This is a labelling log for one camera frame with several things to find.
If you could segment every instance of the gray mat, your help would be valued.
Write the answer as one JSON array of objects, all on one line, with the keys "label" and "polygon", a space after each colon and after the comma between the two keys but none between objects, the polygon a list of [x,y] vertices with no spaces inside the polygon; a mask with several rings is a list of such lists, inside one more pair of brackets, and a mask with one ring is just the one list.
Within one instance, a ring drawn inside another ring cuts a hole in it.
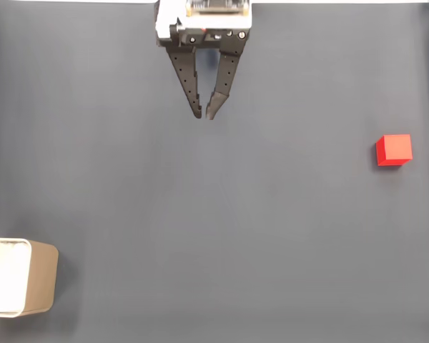
[{"label": "gray mat", "polygon": [[429,7],[255,5],[211,122],[152,11],[0,0],[0,236],[61,253],[0,343],[429,342]]}]

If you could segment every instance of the gray table surface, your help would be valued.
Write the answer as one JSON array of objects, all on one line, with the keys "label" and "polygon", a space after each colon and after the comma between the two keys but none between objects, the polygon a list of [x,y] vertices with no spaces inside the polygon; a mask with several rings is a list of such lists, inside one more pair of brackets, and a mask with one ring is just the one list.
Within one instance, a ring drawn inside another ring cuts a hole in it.
[{"label": "gray table surface", "polygon": [[152,12],[0,0],[0,237],[61,254],[0,343],[429,342],[429,7],[255,5],[214,121]]}]

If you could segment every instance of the red block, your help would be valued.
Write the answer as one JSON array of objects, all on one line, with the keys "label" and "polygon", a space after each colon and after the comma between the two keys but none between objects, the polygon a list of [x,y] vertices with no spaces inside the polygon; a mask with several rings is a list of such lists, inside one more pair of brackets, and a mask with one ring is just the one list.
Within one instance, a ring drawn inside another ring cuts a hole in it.
[{"label": "red block", "polygon": [[412,159],[412,139],[409,134],[386,134],[377,141],[379,166],[402,166]]}]

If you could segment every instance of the robotic arm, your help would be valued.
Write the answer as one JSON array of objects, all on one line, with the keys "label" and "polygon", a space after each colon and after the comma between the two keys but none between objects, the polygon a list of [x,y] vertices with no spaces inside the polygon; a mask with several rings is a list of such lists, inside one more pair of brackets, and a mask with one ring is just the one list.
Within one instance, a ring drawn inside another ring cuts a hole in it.
[{"label": "robotic arm", "polygon": [[230,95],[252,24],[250,0],[160,0],[157,44],[165,47],[196,118],[202,117],[196,49],[219,49],[220,65],[206,116],[213,120]]}]

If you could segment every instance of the red cube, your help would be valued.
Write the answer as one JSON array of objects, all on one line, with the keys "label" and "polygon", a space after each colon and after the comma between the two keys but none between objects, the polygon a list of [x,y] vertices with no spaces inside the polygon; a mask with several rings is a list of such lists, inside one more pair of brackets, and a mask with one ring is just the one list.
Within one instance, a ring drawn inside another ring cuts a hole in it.
[{"label": "red cube", "polygon": [[412,159],[412,139],[409,134],[386,134],[377,141],[379,166],[402,166]]}]

